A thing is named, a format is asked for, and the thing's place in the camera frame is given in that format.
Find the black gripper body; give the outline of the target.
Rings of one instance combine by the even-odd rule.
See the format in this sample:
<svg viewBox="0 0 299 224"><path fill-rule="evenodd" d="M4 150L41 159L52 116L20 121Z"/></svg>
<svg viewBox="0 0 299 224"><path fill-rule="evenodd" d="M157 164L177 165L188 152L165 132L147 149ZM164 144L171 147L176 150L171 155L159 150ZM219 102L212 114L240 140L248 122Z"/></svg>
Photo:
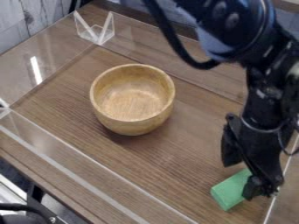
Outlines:
<svg viewBox="0 0 299 224"><path fill-rule="evenodd" d="M293 134L291 120L281 119L268 127L251 124L243 115L231 113L225 120L223 129L229 128L233 133L241 162L251 175L280 186L284 178L279 158Z"/></svg>

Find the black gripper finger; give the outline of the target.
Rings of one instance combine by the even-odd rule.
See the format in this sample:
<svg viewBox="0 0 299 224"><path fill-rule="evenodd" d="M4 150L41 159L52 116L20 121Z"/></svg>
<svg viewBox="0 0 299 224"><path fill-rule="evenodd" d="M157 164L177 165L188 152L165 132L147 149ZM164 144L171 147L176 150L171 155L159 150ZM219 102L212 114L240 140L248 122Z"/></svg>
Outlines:
<svg viewBox="0 0 299 224"><path fill-rule="evenodd" d="M257 196L271 197L277 192L277 185L251 175L243 188L241 196L245 200L252 200Z"/></svg>
<svg viewBox="0 0 299 224"><path fill-rule="evenodd" d="M237 140L229 128L223 129L223 135L220 139L220 159L225 167L236 165L241 162Z"/></svg>

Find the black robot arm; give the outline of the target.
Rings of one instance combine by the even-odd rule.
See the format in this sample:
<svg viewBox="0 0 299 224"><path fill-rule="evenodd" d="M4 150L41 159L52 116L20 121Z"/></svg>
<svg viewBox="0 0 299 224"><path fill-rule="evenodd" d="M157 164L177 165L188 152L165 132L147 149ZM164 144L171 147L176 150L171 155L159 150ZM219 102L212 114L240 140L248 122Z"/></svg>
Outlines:
<svg viewBox="0 0 299 224"><path fill-rule="evenodd" d="M172 0L193 22L209 59L187 52L157 0L143 0L169 46L193 68L209 70L237 63L247 70L241 112L225 115L221 163L247 165L251 175L240 189L245 200L269 197L284 184L280 155L299 132L299 39L276 21L271 0Z"/></svg>

